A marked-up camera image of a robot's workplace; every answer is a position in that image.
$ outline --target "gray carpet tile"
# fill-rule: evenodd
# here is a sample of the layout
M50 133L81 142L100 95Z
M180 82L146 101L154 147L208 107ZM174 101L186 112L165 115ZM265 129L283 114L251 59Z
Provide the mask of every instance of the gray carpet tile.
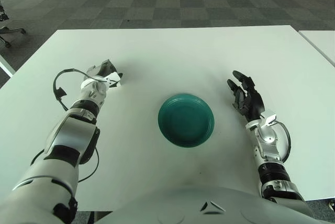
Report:
M5 36L0 53L15 68L57 29L185 28L286 25L296 30L335 29L335 0L1 0L9 21L26 35ZM7 81L0 79L0 86Z

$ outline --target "green plate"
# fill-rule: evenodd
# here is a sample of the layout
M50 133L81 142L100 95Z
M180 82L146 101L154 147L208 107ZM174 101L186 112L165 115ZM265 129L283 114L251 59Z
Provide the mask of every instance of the green plate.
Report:
M158 113L163 135L180 147L196 147L213 132L214 116L209 106L191 94L178 94L164 102Z

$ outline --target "white table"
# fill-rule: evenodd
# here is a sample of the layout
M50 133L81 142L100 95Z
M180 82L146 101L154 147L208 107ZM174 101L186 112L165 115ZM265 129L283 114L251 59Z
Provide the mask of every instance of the white table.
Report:
M301 30L299 33L335 67L334 30Z
M106 59L124 76L98 115L100 166L79 184L79 210L115 210L149 191L187 184L258 194L246 121L226 83L233 70L253 78L266 108L287 125L286 167L305 199L335 196L335 69L290 26L260 26L57 31L0 89L0 198L63 115L52 93L55 75ZM82 79L60 77L65 104L76 99ZM196 148L179 148L160 133L158 111L177 93L199 96L214 113L213 134ZM95 162L93 156L82 165L80 177Z
M9 65L9 63L0 55L0 68L6 72L9 77L15 74L14 69Z

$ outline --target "black wire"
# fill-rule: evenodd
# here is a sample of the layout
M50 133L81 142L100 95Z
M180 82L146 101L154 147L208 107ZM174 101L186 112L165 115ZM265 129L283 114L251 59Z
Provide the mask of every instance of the black wire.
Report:
M82 181L88 179L89 177L91 177L91 176L95 173L95 171L98 169L100 158L99 158L99 153L98 153L97 148L95 148L95 151L96 151L96 155L97 155L97 157L98 157L98 162L96 163L96 167L95 167L94 171L93 171L89 176L87 176L87 177L82 178L81 180L79 180L78 183L80 183L80 182L82 182Z
M44 149L42 151L40 151L39 153L36 154L36 156L32 159L32 161L30 162L30 165L34 164L35 160L39 157L39 155L41 155L44 152Z
M37 153L36 156L32 159L30 165L33 165L34 162L36 161L36 159L37 159L43 152L44 152L44 149L41 150L39 153ZM96 155L97 155L97 157L98 157L98 162L96 163L96 166L95 166L94 171L93 171L89 176L87 176L87 177L85 177L85 178L79 180L78 183L79 183L79 182L82 182L82 181L84 181L84 180L86 180L86 179L88 179L89 177L91 177L91 176L96 172L96 170L98 169L99 162L100 162L100 157L99 157L99 153L98 153L98 149L97 149L97 148L95 148L95 152L96 152Z
M68 73L68 72L78 72L78 73L81 73L81 74L83 74L84 76L86 76L90 79L93 79L93 80L96 80L96 81L101 81L101 80L95 79L94 77L91 77L91 76L87 75L85 72L82 72L82 71L77 70L77 69L66 69L66 70L60 71L53 80L52 88L53 88L54 96L56 97L57 101L61 104L61 106L63 107L63 109L65 111L67 111L68 108L63 104L61 96L57 95L58 89L56 89L56 81L57 81L57 79L60 75L62 75L64 73Z
M284 163L288 159L289 154L291 153L291 136L289 135L289 132L288 132L286 126L282 122L279 122L279 121L275 120L275 123L273 125L276 125L276 124L279 124L281 127L283 127L283 129L286 133L286 136L287 136L288 146L287 146L286 154L285 154L285 156L283 157L283 160L282 160L282 162Z

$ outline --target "robot forearm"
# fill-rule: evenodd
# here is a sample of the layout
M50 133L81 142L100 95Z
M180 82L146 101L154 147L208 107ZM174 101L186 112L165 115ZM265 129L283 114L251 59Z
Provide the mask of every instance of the robot forearm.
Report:
M297 186L291 182L284 166L291 151L291 138L288 130L284 124L276 121L275 113L264 109L262 97L254 89L253 80L237 71L233 71L233 75L247 91L238 87L232 80L228 80L228 85L235 96L233 105L248 121L245 127L251 134L254 159L262 184L261 196L312 216L311 210L306 205ZM275 125L282 126L286 134L281 134ZM283 142L288 142L288 147L286 155L281 157L277 146Z
M43 159L30 166L0 206L2 223L61 224L75 217L79 165L93 155L100 133L97 115L106 91L120 80L109 61L89 71L94 78L83 82L78 100L49 135Z

